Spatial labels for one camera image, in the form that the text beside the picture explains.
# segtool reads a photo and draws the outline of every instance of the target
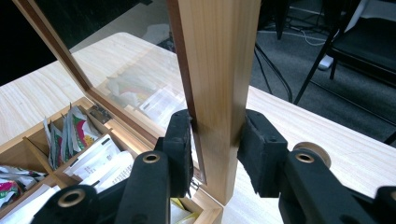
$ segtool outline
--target wooden table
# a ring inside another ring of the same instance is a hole
[[[113,35],[77,52],[77,57],[83,58],[84,53],[102,50],[101,45],[110,42],[120,42],[120,46],[124,46],[122,41],[138,40],[128,37],[127,34]],[[158,50],[143,44],[134,50],[141,49],[149,54]],[[173,58],[166,58],[166,62],[173,66],[169,71],[177,76],[178,71],[174,69],[177,66],[176,57],[170,52],[169,57]],[[95,77],[97,83],[104,78],[95,73],[88,76]],[[6,143],[41,122],[44,117],[49,117],[83,96],[83,92],[58,62],[0,87],[0,144]],[[371,197],[380,186],[396,185],[395,148],[253,87],[249,88],[247,108],[263,113],[288,140],[289,149],[304,141],[325,148],[332,158],[332,172],[344,185]],[[238,164],[233,198],[224,208],[223,223],[281,222],[277,199],[261,199],[255,195],[247,173]]]

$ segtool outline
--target seed packet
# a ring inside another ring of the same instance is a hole
[[[104,138],[104,141],[95,153],[90,153],[75,165],[76,170],[73,174],[79,176],[81,179],[85,179],[95,173],[100,167],[113,160],[119,153],[120,150],[114,144],[113,140],[110,137]]]
[[[113,160],[100,167],[95,173],[85,178],[81,185],[93,185],[98,193],[129,177],[134,165],[134,158],[128,151],[117,154]]]
[[[77,157],[76,161],[64,169],[67,175],[78,175],[81,179],[93,173],[98,166],[111,161],[120,150],[113,142],[109,134],[97,140],[83,154]]]
[[[15,181],[23,192],[37,183],[33,177],[26,175],[0,174],[0,179]]]
[[[69,148],[73,147],[73,142],[70,134],[70,120],[71,114],[68,113],[64,117],[64,128],[62,130],[62,143],[61,143],[61,158],[63,162],[69,161],[72,157]]]
[[[69,110],[71,114],[71,135],[73,141],[73,150],[71,153],[75,155],[85,147],[89,147],[99,137],[99,132],[88,121],[88,117],[84,115],[75,105]]]
[[[14,202],[21,196],[21,189],[17,182],[0,178],[0,207]]]
[[[49,161],[52,169],[57,169],[63,164],[61,156],[62,132],[55,127],[53,123],[50,125],[50,141]]]
[[[19,167],[7,166],[7,165],[0,165],[0,174],[14,174],[14,175],[31,176],[36,181],[40,181],[40,180],[44,179],[44,177],[47,175],[47,174],[40,173],[37,171],[25,170],[25,169],[22,169]]]

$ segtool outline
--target wood grain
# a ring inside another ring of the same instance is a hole
[[[205,190],[226,204],[233,195],[260,1],[179,0],[178,5]]]

